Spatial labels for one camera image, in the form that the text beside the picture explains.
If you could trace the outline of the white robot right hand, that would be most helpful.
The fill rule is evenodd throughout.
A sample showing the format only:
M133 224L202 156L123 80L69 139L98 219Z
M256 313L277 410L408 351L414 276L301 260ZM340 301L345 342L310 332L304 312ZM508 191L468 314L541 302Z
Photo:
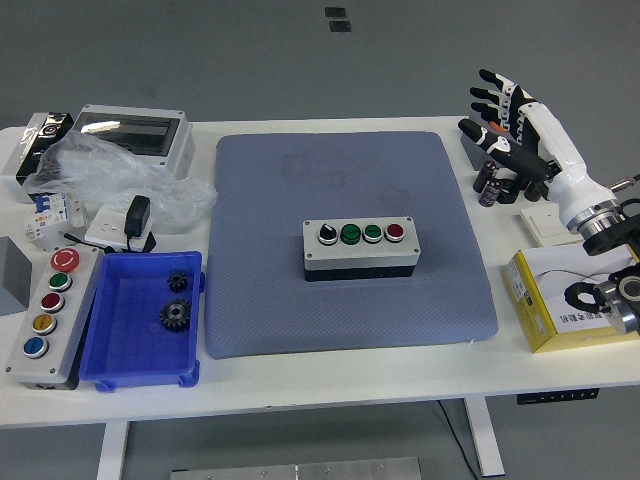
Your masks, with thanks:
M589 176L583 157L551 111L514 81L485 69L479 75L495 88L471 88L477 99L471 108L509 135L463 119L458 126L464 135L499 164L536 184L542 196L558 205L568 230L621 222L615 194Z

